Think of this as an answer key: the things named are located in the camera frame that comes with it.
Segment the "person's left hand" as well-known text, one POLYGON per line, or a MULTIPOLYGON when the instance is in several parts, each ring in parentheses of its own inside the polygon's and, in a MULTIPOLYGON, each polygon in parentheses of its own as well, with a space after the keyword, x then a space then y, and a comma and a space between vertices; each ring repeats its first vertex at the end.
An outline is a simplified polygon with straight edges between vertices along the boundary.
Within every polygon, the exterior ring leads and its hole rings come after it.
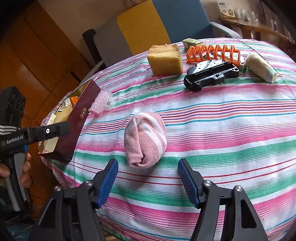
MULTIPOLYGON (((25 188, 30 188, 32 185, 32 178, 30 175, 31 171, 31 164, 30 159, 32 158, 31 154, 29 152, 26 152, 26 161, 23 164, 23 173, 20 177, 20 182, 25 188)), ((10 176, 10 169, 3 163, 0 164, 0 175, 4 178, 10 176)))

